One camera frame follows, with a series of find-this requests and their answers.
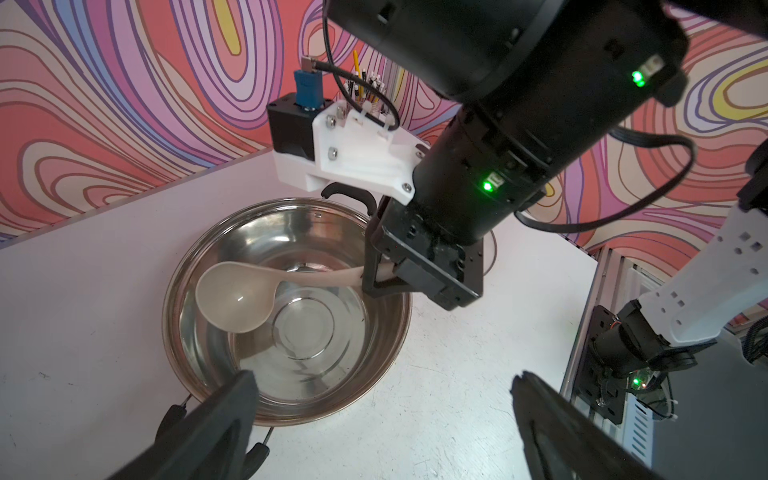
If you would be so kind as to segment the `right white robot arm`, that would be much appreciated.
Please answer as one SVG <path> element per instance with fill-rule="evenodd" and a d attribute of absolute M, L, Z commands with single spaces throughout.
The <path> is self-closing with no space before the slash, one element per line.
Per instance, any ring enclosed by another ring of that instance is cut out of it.
<path fill-rule="evenodd" d="M 408 205 L 384 197 L 366 231 L 362 285 L 380 297 L 421 292 L 446 310 L 481 296 L 469 247 L 513 215 L 558 234 L 595 230 L 654 203 L 695 162 L 681 136 L 619 127 L 647 100 L 674 106 L 689 41 L 660 1 L 325 1 L 328 18 L 461 104 L 412 174 Z M 610 134 L 632 146 L 679 145 L 686 166 L 624 210 L 590 222 L 545 224 L 522 215 L 545 185 Z M 710 244 L 663 290 L 631 300 L 592 350 L 616 377 L 684 370 L 722 326 L 765 297 L 767 282 L 736 274 Z M 739 267 L 746 267 L 746 259 Z"/>

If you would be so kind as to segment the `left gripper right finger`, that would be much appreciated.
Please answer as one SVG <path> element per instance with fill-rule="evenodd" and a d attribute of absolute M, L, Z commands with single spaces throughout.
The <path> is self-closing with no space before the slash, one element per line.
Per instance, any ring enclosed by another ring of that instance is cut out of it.
<path fill-rule="evenodd" d="M 510 390 L 533 479 L 658 479 L 532 372 Z"/>

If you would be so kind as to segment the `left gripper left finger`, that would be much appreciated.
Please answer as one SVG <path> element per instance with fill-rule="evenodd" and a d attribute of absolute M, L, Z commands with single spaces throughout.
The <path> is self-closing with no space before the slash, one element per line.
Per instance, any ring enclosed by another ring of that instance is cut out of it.
<path fill-rule="evenodd" d="M 260 469 L 260 445 L 249 447 L 259 391 L 238 372 L 164 433 L 113 479 L 249 479 Z"/>

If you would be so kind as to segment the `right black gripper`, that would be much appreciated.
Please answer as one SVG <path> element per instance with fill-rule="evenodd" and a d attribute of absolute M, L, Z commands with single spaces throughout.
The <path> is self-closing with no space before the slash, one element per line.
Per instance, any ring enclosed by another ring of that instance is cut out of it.
<path fill-rule="evenodd" d="M 576 115 L 563 102 L 462 106 L 416 166 L 413 200 L 386 197 L 369 221 L 362 291 L 419 292 L 445 310 L 478 300 L 484 236 L 575 158 Z"/>

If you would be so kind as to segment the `beige plastic ladle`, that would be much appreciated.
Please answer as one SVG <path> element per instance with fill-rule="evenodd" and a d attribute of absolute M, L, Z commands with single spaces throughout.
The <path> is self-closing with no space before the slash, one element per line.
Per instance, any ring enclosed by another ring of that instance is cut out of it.
<path fill-rule="evenodd" d="M 278 286 L 355 287 L 363 283 L 363 267 L 328 272 L 288 272 L 226 261 L 208 268 L 199 278 L 195 299 L 203 317 L 229 333 L 247 333 L 270 317 Z"/>

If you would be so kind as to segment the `stainless steel pot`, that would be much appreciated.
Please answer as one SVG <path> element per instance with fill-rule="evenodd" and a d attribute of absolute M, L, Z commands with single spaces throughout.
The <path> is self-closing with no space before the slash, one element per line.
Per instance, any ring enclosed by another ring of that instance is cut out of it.
<path fill-rule="evenodd" d="M 374 387 L 405 342 L 409 295 L 373 298 L 357 286 L 284 282 L 267 321 L 234 334 L 204 318 L 195 289 L 224 261 L 303 273 L 360 267 L 375 207 L 329 197 L 268 200 L 220 220 L 192 244 L 170 279 L 161 326 L 170 366 L 193 397 L 205 400 L 249 370 L 258 387 L 255 424 L 289 427 L 333 415 Z"/>

